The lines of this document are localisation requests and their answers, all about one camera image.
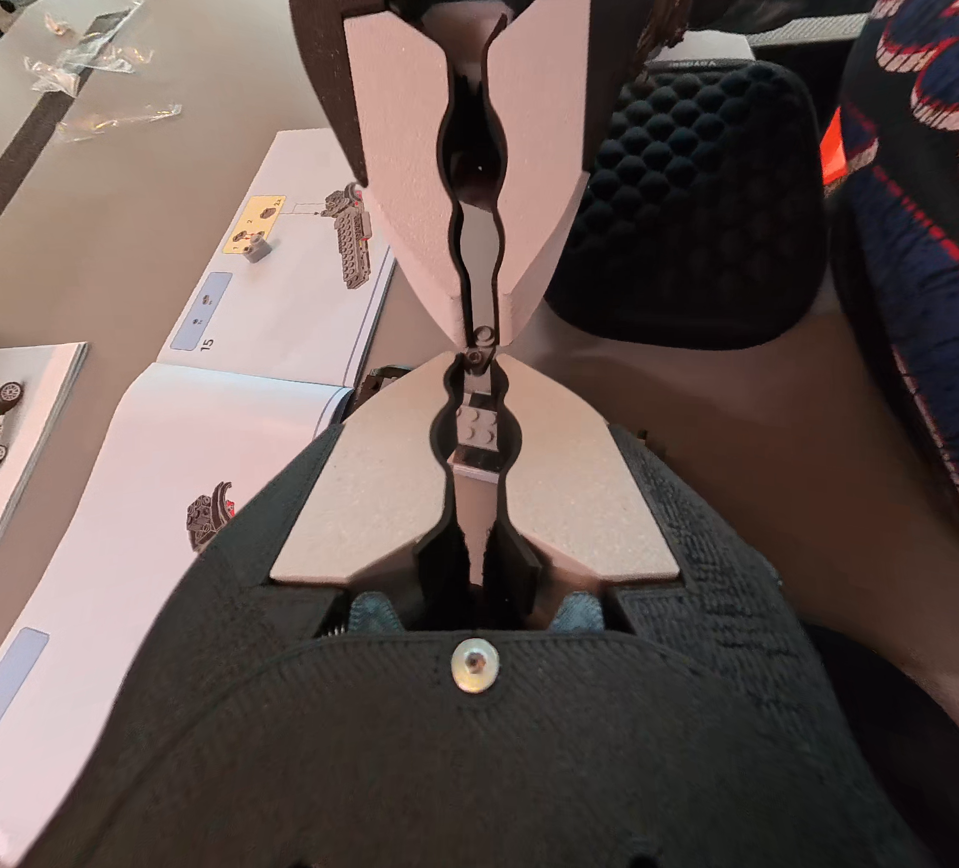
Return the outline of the closed instruction booklet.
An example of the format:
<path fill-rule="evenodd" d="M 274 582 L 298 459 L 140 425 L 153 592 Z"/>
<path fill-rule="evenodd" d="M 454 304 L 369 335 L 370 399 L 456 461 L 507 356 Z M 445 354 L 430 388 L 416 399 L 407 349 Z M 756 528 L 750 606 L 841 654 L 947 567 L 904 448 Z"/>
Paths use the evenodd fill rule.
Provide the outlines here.
<path fill-rule="evenodd" d="M 1 530 L 76 383 L 88 343 L 1 349 Z"/>

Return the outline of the clear plastic bag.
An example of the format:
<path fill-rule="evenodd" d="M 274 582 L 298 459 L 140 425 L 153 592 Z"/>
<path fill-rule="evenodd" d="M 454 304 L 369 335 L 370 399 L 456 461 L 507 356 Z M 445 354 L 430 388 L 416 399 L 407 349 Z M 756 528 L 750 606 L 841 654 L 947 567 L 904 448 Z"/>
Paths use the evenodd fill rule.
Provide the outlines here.
<path fill-rule="evenodd" d="M 114 131 L 128 130 L 165 122 L 181 116 L 179 103 L 147 105 L 130 113 L 88 113 L 59 121 L 54 128 L 54 140 L 61 143 L 84 142 Z"/>
<path fill-rule="evenodd" d="M 142 66 L 148 65 L 153 59 L 154 49 L 120 39 L 129 25 L 136 21 L 138 12 L 146 2 L 127 0 L 126 7 L 119 11 L 97 15 L 81 35 L 46 13 L 46 28 L 54 35 L 68 39 L 70 45 L 61 50 L 52 62 L 24 58 L 25 69 L 32 79 L 31 90 L 75 98 L 84 73 L 102 71 L 134 74 Z"/>

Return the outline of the orange cone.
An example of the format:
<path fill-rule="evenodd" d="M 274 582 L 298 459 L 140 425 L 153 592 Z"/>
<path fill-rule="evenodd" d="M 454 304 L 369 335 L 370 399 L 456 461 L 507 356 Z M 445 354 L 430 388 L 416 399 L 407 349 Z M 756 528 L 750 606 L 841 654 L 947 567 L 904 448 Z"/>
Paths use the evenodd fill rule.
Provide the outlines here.
<path fill-rule="evenodd" d="M 820 142 L 822 183 L 826 195 L 836 191 L 848 177 L 848 163 L 844 149 L 841 109 L 836 108 L 831 123 Z"/>

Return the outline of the open instruction booklet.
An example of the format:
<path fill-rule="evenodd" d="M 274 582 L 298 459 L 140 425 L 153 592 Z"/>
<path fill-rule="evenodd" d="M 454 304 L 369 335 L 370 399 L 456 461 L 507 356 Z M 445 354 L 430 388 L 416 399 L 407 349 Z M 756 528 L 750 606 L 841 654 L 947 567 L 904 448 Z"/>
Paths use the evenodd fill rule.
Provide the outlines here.
<path fill-rule="evenodd" d="M 144 637 L 235 515 L 337 421 L 393 258 L 329 128 L 280 131 L 156 361 L 126 390 L 2 645 L 2 866 L 51 820 Z M 263 233 L 272 251 L 244 251 Z"/>

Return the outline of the person's dark trousers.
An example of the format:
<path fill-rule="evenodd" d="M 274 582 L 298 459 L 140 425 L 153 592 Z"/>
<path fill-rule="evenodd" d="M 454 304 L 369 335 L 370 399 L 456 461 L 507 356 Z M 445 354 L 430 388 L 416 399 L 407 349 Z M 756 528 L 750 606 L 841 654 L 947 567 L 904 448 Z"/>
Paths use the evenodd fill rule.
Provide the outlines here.
<path fill-rule="evenodd" d="M 820 625 L 815 646 L 857 744 L 939 866 L 958 865 L 958 727 L 915 681 L 866 646 Z"/>

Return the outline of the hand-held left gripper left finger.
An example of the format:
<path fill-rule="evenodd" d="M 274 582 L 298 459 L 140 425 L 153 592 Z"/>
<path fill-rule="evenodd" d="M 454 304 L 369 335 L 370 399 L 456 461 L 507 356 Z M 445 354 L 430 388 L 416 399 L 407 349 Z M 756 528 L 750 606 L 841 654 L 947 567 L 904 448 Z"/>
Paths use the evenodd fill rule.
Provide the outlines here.
<path fill-rule="evenodd" d="M 460 557 L 452 469 L 460 357 L 381 388 L 342 432 L 270 577 L 287 584 L 438 584 Z"/>

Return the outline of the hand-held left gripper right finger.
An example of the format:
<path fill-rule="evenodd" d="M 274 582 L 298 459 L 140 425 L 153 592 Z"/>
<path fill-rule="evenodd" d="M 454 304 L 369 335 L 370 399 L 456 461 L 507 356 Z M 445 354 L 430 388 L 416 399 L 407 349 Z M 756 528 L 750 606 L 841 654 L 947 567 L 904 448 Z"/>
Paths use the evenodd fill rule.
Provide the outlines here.
<path fill-rule="evenodd" d="M 497 358 L 520 432 L 507 517 L 563 579 L 677 579 L 680 569 L 606 419 L 558 382 Z"/>

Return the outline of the grey lego assembly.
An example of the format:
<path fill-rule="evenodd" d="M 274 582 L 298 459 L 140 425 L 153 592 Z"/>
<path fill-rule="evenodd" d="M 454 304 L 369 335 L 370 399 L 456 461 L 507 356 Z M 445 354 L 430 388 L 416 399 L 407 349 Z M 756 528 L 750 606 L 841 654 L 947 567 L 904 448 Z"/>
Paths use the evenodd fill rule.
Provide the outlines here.
<path fill-rule="evenodd" d="M 497 415 L 492 393 L 483 408 L 466 382 L 486 372 L 495 346 L 492 331 L 463 354 L 440 353 L 417 369 L 390 370 L 392 379 L 353 409 L 343 423 L 342 441 L 331 469 L 352 489 L 373 485 L 397 511 L 438 516 L 453 490 L 448 459 L 462 446 L 497 452 Z"/>

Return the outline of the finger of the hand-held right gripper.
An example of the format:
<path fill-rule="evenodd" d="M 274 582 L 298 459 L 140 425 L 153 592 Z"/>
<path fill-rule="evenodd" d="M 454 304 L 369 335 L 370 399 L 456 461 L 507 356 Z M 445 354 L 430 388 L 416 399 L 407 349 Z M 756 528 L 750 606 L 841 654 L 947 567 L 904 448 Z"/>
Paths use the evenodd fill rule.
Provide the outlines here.
<path fill-rule="evenodd" d="M 456 347 L 468 333 L 451 234 L 462 214 L 442 171 L 451 101 L 447 56 L 391 11 L 343 23 L 367 186 L 407 281 Z"/>
<path fill-rule="evenodd" d="M 498 344 L 545 294 L 588 179 L 583 161 L 591 0 L 535 0 L 490 42 L 487 94 L 505 144 L 497 193 Z"/>

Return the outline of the black honeycomb cushion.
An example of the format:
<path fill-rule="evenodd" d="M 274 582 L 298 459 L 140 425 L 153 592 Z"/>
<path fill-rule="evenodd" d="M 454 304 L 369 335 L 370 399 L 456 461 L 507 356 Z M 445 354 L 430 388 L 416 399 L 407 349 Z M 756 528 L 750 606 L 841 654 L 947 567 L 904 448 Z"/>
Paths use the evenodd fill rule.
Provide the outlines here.
<path fill-rule="evenodd" d="M 667 64 L 627 83 L 545 303 L 631 344 L 785 334 L 826 272 L 818 136 L 806 85 L 773 62 Z"/>

